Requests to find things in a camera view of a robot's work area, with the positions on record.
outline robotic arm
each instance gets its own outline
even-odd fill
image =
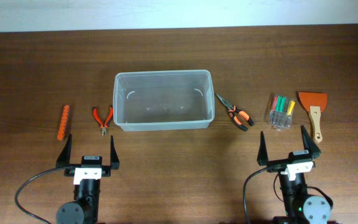
[[[260,147],[257,162],[267,166],[267,172],[277,172],[280,179],[286,217],[274,217],[274,224],[329,223],[334,203],[330,197],[316,187],[306,184],[305,172],[314,167],[313,159],[321,154],[318,146],[310,138],[305,127],[301,127],[304,150],[291,152],[287,159],[269,161],[265,137],[260,134]],[[317,190],[321,196],[310,195],[308,189]]]
[[[74,201],[63,204],[56,214],[57,223],[94,224],[98,221],[100,179],[119,168],[119,159],[110,140],[110,166],[102,166],[101,156],[83,156],[81,164],[70,164],[71,135],[60,153],[56,168],[65,169],[66,177],[74,177]]]

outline plastic screwdriver case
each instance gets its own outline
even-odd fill
[[[207,70],[119,73],[113,119],[124,131],[207,128],[214,90]]]
[[[270,110],[270,124],[277,130],[290,128],[295,100],[282,95],[273,97],[272,109]]]

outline wood grain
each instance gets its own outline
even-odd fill
[[[108,113],[115,75],[184,69],[209,70],[215,92],[249,112],[255,126],[238,130],[218,101],[208,129],[126,133],[112,125],[121,166],[102,180],[100,222],[245,222],[242,185],[259,168],[260,132],[270,159],[281,159],[302,148],[300,125],[311,129],[299,102],[291,129],[271,129],[270,95],[317,91],[328,94],[323,154],[307,183],[332,197],[333,219],[358,223],[358,25],[1,33],[0,223],[37,222],[16,208],[14,193],[55,165],[63,105],[70,105],[71,161],[100,155],[107,164],[109,138],[91,109]],[[250,181],[253,220],[285,214],[273,178]],[[50,174],[19,200],[54,223],[73,198],[72,181]]]

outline orange ribbed tool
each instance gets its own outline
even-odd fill
[[[70,110],[70,107],[68,105],[66,105],[63,108],[62,120],[60,121],[59,132],[57,133],[57,139],[59,139],[61,141],[65,137],[66,124],[67,124],[69,110]]]
[[[107,134],[107,129],[108,129],[108,125],[109,122],[112,118],[112,106],[110,106],[110,112],[109,115],[107,116],[104,124],[103,122],[100,120],[99,116],[98,116],[98,109],[97,108],[93,108],[93,117],[94,119],[100,124],[100,128],[102,129],[102,135],[106,135]]]

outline needle-nose pliers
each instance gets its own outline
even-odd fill
[[[216,96],[219,98],[219,100],[222,102],[222,104],[227,108],[227,112],[229,113],[230,118],[232,119],[233,123],[241,130],[243,131],[247,131],[248,128],[245,127],[240,121],[239,119],[235,116],[234,113],[239,114],[240,116],[242,116],[246,121],[248,121],[248,123],[253,126],[254,125],[254,121],[251,119],[251,117],[242,109],[233,106],[230,102],[228,102],[227,100],[225,100],[223,97],[221,97],[219,94],[216,93]]]

